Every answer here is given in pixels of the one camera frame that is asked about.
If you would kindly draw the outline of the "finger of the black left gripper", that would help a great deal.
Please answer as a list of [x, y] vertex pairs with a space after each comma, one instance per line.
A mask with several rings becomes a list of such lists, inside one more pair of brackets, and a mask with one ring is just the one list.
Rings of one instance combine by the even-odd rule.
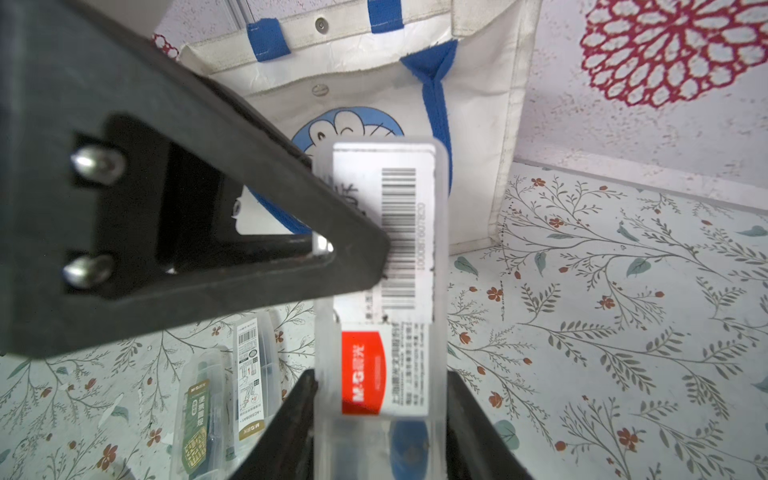
[[1, 5], [1, 349], [374, 286], [386, 233], [228, 88], [82, 1]]

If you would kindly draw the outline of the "clear compass set red label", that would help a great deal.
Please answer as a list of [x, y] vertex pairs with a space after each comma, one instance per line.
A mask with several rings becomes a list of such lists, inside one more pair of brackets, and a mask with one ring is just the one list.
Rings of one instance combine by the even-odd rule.
[[379, 226], [375, 284], [315, 303], [317, 479], [443, 479], [448, 154], [426, 137], [339, 139], [316, 177]]

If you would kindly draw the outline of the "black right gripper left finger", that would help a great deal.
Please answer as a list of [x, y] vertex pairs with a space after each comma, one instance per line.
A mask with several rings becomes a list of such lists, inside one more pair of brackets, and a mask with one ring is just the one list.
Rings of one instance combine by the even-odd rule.
[[318, 390], [313, 369], [297, 380], [258, 444], [231, 480], [313, 479], [314, 399]]

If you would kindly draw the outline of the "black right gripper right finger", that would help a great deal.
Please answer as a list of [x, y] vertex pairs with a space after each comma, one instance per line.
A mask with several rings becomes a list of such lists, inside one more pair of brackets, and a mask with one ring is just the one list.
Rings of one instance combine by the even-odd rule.
[[455, 371], [447, 374], [446, 435], [448, 479], [533, 480]]

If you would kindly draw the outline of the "white Doraemon canvas bag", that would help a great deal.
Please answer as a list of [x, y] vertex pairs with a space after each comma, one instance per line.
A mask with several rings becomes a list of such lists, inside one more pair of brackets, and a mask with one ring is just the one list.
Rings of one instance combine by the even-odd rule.
[[307, 155], [344, 136], [431, 136], [450, 155], [452, 254], [500, 240], [541, 5], [347, 1], [185, 46]]

